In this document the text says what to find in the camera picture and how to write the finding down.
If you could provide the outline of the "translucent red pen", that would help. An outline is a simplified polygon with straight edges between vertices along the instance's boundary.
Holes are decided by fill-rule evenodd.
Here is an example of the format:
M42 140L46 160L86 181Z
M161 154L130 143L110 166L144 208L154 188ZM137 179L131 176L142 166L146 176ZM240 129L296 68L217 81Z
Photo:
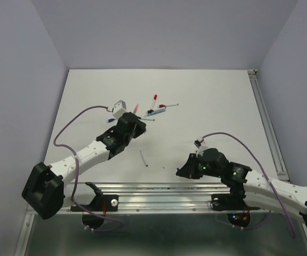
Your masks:
M133 110L133 114L136 114L136 112L138 111L138 108L139 108L139 104L137 103L137 104L135 105L134 110Z

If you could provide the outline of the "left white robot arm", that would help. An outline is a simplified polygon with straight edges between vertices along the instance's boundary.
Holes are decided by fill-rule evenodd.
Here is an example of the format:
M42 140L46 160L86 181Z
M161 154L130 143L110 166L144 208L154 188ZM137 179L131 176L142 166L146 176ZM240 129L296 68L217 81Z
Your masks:
M72 205L72 200L64 193L69 183L123 152L132 139L145 133L146 126L135 114L126 112L116 125L82 150L49 165L36 164L21 193L22 198L42 219L53 217L64 206Z

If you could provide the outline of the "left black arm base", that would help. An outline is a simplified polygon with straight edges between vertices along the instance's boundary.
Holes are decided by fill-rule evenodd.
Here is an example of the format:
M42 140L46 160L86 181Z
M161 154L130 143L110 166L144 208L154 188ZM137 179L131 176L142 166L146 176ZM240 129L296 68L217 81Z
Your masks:
M118 211L118 199L116 194L105 195L100 188L92 182L85 182L94 194L89 194L85 203L73 203L70 207L72 212L85 212L82 215L82 224L86 230L91 232L108 232L119 229L123 222L119 219L107 216L107 213ZM102 228L105 221L115 222L118 225L111 228Z

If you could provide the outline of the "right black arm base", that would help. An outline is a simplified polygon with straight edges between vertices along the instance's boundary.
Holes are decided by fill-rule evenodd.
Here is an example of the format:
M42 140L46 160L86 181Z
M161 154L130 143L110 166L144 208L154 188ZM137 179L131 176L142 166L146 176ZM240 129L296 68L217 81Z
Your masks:
M243 194L232 189L225 194L212 194L210 207L214 211L228 211L227 219L231 225L247 228L251 221L251 208L244 202Z

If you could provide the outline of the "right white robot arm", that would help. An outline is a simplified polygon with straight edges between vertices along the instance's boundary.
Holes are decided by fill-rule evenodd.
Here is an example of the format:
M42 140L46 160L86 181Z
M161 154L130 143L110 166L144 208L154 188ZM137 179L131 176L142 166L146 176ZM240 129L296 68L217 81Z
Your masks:
M246 165L228 161L215 148L200 155L190 153L176 175L194 180L204 176L220 178L230 190L211 196L210 207L214 211L267 210L289 216L307 227L307 187L269 179Z

